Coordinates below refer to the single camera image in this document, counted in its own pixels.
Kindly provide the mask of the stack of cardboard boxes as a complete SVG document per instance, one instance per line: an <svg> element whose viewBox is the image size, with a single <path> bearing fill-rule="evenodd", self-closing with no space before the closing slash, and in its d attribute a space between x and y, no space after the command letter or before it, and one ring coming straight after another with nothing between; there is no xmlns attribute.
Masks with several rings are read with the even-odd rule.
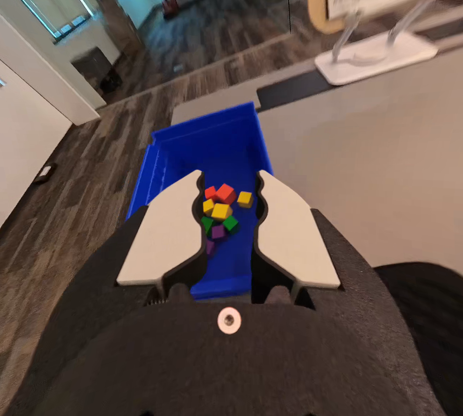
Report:
<svg viewBox="0 0 463 416"><path fill-rule="evenodd" d="M119 5L118 0L98 0L105 21L105 29L119 51L126 57L134 57L143 49L133 21Z"/></svg>

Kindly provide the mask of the blue plastic bin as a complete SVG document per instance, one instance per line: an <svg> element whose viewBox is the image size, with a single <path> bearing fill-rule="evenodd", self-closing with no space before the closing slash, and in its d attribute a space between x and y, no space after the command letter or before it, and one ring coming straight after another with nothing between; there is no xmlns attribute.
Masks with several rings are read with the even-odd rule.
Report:
<svg viewBox="0 0 463 416"><path fill-rule="evenodd" d="M255 192L260 170L273 174L254 103L224 109L151 133L126 219L193 170L205 174L205 188L223 184ZM194 285L196 300L234 297L251 290L251 255L256 204L232 205L238 230L220 243L204 278Z"/></svg>

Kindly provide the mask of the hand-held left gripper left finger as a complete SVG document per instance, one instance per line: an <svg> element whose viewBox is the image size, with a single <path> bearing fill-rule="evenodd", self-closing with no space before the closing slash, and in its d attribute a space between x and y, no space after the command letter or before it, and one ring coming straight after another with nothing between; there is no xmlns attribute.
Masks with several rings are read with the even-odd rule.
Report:
<svg viewBox="0 0 463 416"><path fill-rule="evenodd" d="M194 170L148 204L117 285L155 286L166 297L175 284L192 288L202 280L208 265L200 216L204 191L205 174Z"/></svg>

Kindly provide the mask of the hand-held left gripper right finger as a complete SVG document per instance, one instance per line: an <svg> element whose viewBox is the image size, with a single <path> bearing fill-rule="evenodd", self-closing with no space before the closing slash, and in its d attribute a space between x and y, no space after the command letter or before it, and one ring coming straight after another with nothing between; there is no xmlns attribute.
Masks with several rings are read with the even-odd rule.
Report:
<svg viewBox="0 0 463 416"><path fill-rule="evenodd" d="M296 303L303 290L338 290L341 280L310 205L269 172L256 175L257 223L252 240L252 301L276 286Z"/></svg>

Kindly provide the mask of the instruction sheet on wooden stand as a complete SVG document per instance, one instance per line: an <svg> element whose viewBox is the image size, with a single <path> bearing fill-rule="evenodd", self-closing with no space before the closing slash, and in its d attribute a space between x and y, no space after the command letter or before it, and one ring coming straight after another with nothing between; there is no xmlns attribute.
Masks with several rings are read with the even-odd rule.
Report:
<svg viewBox="0 0 463 416"><path fill-rule="evenodd" d="M307 0L308 16L314 28L324 34L343 31L331 51L315 58L316 68L334 86L346 85L395 69L430 60L437 54L435 44L408 31L412 23L436 0L414 0L373 15L360 11L329 20L327 0ZM415 3L388 31L361 41L347 44L358 25L369 18Z"/></svg>

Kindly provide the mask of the small black floor device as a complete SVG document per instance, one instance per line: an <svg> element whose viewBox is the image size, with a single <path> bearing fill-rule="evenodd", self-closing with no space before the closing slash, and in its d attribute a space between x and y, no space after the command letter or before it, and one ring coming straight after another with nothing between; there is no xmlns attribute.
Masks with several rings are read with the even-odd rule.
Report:
<svg viewBox="0 0 463 416"><path fill-rule="evenodd" d="M45 164L38 175L32 181L33 185L40 185L50 180L53 176L55 170L57 168L57 164L54 162Z"/></svg>

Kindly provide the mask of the dark grey cabinet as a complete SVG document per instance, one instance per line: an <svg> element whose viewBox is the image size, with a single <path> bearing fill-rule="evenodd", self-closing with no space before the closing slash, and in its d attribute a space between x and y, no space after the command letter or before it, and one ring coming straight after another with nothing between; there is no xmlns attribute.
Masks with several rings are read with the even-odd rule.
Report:
<svg viewBox="0 0 463 416"><path fill-rule="evenodd" d="M114 92L123 83L119 73L99 47L77 56L71 60L71 64L100 95Z"/></svg>

